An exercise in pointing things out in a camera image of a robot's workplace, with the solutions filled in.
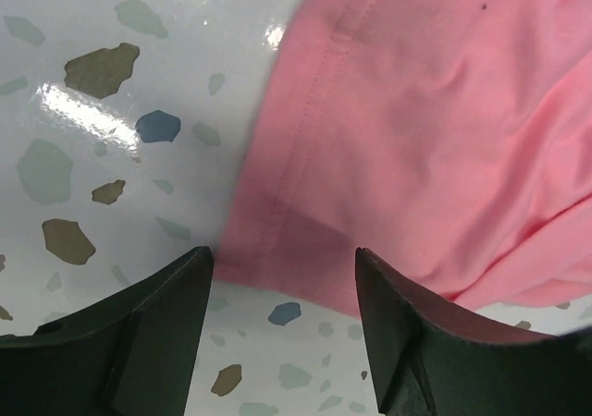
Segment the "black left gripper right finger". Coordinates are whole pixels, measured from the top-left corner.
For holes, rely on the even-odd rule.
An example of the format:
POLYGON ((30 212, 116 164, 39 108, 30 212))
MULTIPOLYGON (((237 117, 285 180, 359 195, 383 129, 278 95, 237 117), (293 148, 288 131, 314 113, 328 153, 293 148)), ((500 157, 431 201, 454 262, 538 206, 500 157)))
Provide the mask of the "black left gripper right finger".
POLYGON ((552 336, 488 319, 368 249, 355 281, 380 414, 590 414, 590 328, 552 336))

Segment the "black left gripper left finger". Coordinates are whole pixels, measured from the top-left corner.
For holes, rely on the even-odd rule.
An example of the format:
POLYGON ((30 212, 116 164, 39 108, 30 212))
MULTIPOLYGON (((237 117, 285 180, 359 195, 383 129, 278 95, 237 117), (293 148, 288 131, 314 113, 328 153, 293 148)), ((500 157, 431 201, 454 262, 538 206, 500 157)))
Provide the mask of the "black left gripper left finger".
POLYGON ((184 414, 212 277, 198 247, 31 336, 2 336, 2 414, 184 414))

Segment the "pink t-shirt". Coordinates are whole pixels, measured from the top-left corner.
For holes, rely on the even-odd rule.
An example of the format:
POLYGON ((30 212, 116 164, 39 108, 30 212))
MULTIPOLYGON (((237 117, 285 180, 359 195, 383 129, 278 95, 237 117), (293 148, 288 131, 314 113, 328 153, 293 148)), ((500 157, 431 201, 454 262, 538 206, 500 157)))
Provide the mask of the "pink t-shirt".
POLYGON ((591 0, 304 0, 218 280, 356 314, 366 247, 468 309, 591 291, 591 0))

